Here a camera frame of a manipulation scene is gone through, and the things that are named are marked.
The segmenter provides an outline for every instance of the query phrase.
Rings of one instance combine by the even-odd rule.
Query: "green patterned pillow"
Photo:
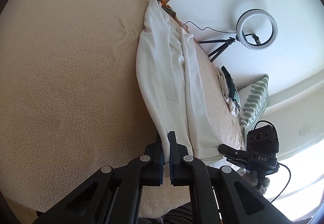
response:
[[[259,81],[239,91],[240,103],[244,113],[239,123],[245,145],[247,133],[253,130],[268,104],[268,83],[269,76],[266,75]]]

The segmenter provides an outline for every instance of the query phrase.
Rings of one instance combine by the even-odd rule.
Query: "bed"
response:
[[[104,165],[155,142],[136,78],[149,0],[9,0],[0,15],[0,190],[45,212]],[[171,24],[179,22],[169,17]],[[216,68],[194,43],[206,112],[222,143],[243,148]],[[190,200],[187,187],[144,187],[140,215]]]

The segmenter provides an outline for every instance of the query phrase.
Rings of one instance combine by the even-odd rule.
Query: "camera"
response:
[[[259,181],[257,186],[262,185],[266,175],[276,173],[279,168],[276,159],[276,153],[279,152],[279,140],[277,131],[272,125],[249,131],[246,151],[236,150],[225,144],[221,144],[218,151],[224,154],[228,162],[250,172],[257,172]]]

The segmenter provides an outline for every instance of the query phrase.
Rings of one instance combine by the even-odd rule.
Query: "white fabric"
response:
[[[217,75],[218,75],[218,80],[222,88],[222,94],[225,102],[228,104],[229,111],[234,117],[237,117],[240,113],[239,108],[236,106],[236,104],[232,101],[232,99],[229,96],[229,91],[228,91],[228,86],[226,82],[226,78],[224,76],[224,73],[222,70],[217,67]]]
[[[170,22],[156,0],[150,0],[140,35],[136,74],[146,107],[169,162],[169,131],[189,154],[213,163],[222,158],[222,143],[209,123],[193,36]]]
[[[220,168],[222,166],[230,166],[231,168],[233,168],[235,171],[239,170],[241,167],[238,167],[234,164],[231,164],[230,162],[226,161],[226,157],[223,157],[222,159],[212,163],[210,165],[211,167],[215,167],[215,168]]]

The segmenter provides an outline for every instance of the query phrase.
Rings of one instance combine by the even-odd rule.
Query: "power cord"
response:
[[[204,31],[205,29],[209,28],[210,30],[213,30],[213,31],[215,31],[215,32],[226,33],[226,34],[236,34],[236,32],[224,32],[224,31],[215,30],[215,29],[210,28],[209,26],[205,27],[204,29],[201,29],[201,28],[199,28],[197,25],[195,25],[195,23],[193,23],[193,22],[191,22],[191,21],[187,21],[186,24],[187,24],[187,23],[192,23],[195,27],[197,27],[197,28],[198,28],[199,30],[201,30],[201,31]]]
[[[269,122],[269,121],[267,121],[267,120],[259,120],[259,121],[255,124],[253,130],[255,130],[255,128],[257,127],[257,125],[258,125],[260,122],[265,122],[265,123],[267,123],[267,124],[270,124],[270,125],[273,127],[274,131],[276,132],[276,135],[278,136],[278,134],[277,134],[277,130],[276,130],[276,127],[275,127],[271,122]]]
[[[288,179],[288,182],[287,182],[287,184],[285,185],[285,187],[283,188],[283,190],[281,190],[281,192],[279,193],[279,195],[278,196],[276,196],[270,203],[272,203],[273,201],[275,201],[280,195],[281,195],[281,193],[286,189],[286,187],[287,187],[287,185],[289,184],[289,182],[290,182],[290,179],[291,179],[291,171],[290,171],[290,169],[288,168],[288,166],[286,166],[286,165],[284,165],[284,164],[281,164],[281,163],[278,163],[279,165],[281,165],[281,166],[283,166],[283,167],[286,167],[287,168],[287,170],[288,170],[288,172],[289,172],[289,179]]]
[[[204,31],[205,29],[208,28],[208,29],[210,29],[210,30],[213,30],[213,31],[215,31],[215,32],[220,32],[220,33],[227,33],[227,34],[236,34],[236,33],[237,33],[237,32],[224,32],[224,31],[219,31],[219,30],[212,29],[212,28],[209,27],[209,26],[205,27],[204,29],[201,29],[200,27],[198,27],[195,23],[193,23],[193,22],[191,22],[191,21],[187,21],[186,24],[187,24],[187,23],[192,23],[195,27],[197,27],[197,28],[198,28],[199,30],[201,30],[201,31]],[[252,38],[255,40],[255,43],[256,43],[257,45],[260,45],[260,44],[261,44],[259,37],[258,37],[257,35],[255,35],[255,34],[245,34],[244,36],[249,36],[249,35],[252,36]]]

